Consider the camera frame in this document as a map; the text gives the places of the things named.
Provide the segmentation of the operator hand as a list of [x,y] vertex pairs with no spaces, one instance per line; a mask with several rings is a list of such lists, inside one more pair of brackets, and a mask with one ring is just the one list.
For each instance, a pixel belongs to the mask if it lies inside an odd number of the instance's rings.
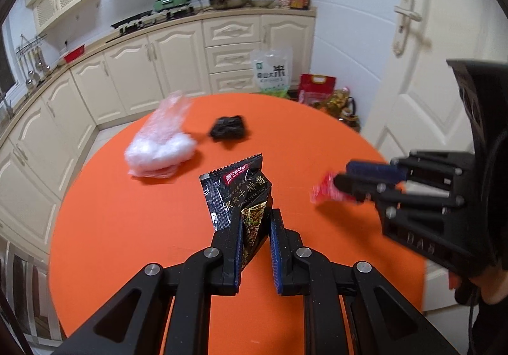
[[481,298],[486,304],[500,303],[508,295],[508,271],[501,264],[489,266],[470,280],[480,288]]

